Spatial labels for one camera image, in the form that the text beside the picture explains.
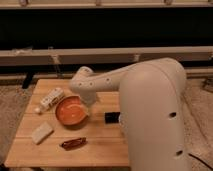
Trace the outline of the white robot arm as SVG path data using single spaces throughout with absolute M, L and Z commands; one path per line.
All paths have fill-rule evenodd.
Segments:
M 100 75 L 82 67 L 69 88 L 88 105 L 95 102 L 98 92 L 119 93 L 131 171 L 190 171 L 181 106 L 185 85 L 183 66 L 162 58 Z

